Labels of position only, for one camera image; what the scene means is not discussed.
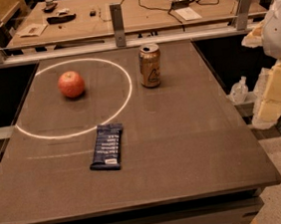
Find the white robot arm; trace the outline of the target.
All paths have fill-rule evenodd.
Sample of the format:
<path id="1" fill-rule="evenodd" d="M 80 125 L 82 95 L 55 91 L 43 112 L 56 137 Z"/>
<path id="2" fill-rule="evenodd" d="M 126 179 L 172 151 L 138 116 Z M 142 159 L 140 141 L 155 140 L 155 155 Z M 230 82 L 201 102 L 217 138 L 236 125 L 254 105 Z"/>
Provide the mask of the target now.
<path id="1" fill-rule="evenodd" d="M 268 128 L 281 116 L 281 0 L 275 0 L 263 21 L 264 54 L 276 59 L 266 79 L 259 80 L 254 106 L 254 125 Z"/>

